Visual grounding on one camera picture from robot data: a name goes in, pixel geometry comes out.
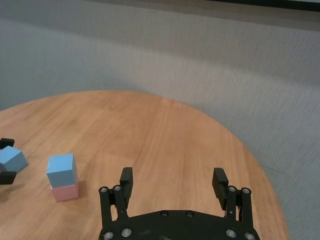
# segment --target light blue block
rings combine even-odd
[[[46,175],[51,187],[74,185],[77,182],[77,166],[73,153],[55,155],[49,158]]]
[[[20,172],[28,162],[19,149],[6,146],[0,150],[0,171]]]

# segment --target stacked cubes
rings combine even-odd
[[[46,175],[57,202],[79,197],[77,166],[73,153],[51,156]]]

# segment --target wooden table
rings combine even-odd
[[[211,185],[221,167],[230,185],[252,190],[261,239],[289,239],[252,154],[214,119],[177,101],[130,91],[48,97],[0,111],[0,137],[15,139],[29,162],[13,185],[0,186],[0,239],[98,239],[98,189],[118,184],[123,167],[133,167],[129,216],[164,209],[223,216]],[[75,155],[80,197],[57,203],[46,169],[49,156],[64,153]]]

